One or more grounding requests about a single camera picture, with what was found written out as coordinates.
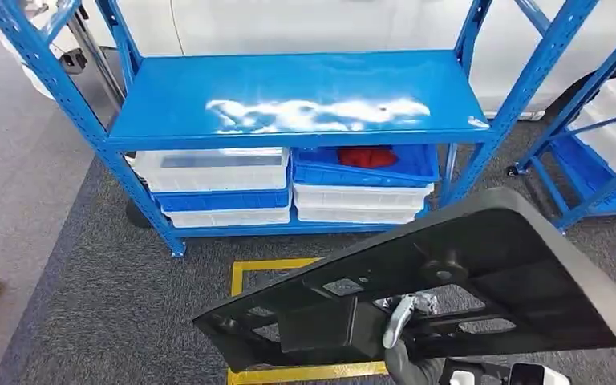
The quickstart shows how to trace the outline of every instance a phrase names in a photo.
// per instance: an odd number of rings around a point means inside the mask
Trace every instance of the black panel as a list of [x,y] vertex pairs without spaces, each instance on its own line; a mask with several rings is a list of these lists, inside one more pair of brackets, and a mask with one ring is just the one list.
[[[503,188],[247,290],[194,322],[233,371],[257,363],[380,360],[388,314],[371,302],[448,284],[485,306],[413,318],[402,336],[411,357],[616,347],[616,285],[526,200]],[[257,306],[274,312],[261,319],[279,321],[281,342],[252,331],[259,317],[249,311]],[[494,318],[515,327],[485,333],[459,327]]]

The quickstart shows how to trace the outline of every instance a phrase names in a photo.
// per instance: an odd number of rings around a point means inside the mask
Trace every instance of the gray carpet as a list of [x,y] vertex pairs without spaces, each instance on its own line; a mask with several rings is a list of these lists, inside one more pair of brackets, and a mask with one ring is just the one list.
[[[552,213],[536,177],[504,175],[540,130],[540,124],[519,124],[476,189],[506,185]],[[153,231],[127,223],[125,201],[95,160],[10,342],[0,384],[225,383],[225,363],[190,321],[201,307],[228,295],[233,261],[324,256],[367,236],[196,239],[186,258],[175,260]],[[616,217],[584,220],[568,237],[616,280]],[[466,298],[453,301],[461,306]],[[616,350],[490,359],[538,361],[580,384],[616,383]],[[328,383],[382,382],[388,379]]]

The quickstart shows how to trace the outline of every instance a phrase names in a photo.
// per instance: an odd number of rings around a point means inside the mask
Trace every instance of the red cloth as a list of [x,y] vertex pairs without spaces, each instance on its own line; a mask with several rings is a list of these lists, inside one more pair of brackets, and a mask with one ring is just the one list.
[[388,146],[339,147],[337,154],[340,164],[361,168],[386,167],[398,161]]

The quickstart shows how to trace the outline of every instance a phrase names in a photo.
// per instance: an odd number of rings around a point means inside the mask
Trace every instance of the yellow floor tape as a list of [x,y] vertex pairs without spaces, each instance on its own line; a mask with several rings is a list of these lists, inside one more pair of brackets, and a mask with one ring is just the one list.
[[[236,261],[233,263],[231,294],[238,295],[242,292],[242,276],[245,271],[299,269],[319,259],[295,258],[272,261]],[[324,365],[319,367],[289,367],[262,371],[241,371],[239,373],[233,373],[228,369],[228,385],[342,379],[361,375],[385,375],[387,373],[386,367],[382,362]]]

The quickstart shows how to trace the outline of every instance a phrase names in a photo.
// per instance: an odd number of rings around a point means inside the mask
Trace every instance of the white vehicle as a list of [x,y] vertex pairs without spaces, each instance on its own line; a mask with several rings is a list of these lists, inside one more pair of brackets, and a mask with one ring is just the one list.
[[[32,19],[42,26],[55,0]],[[138,51],[156,55],[234,55],[315,51],[448,49],[471,0],[116,0]],[[565,0],[536,0],[553,18]],[[83,0],[101,47],[115,47],[95,0]],[[471,84],[493,117],[540,36],[513,0],[494,0],[478,34]],[[2,37],[3,44],[19,55]],[[594,71],[616,47],[616,1],[600,1],[539,88],[522,119],[539,119],[565,90]],[[71,74],[85,63],[64,27],[51,51]],[[34,87],[51,97],[26,66]]]

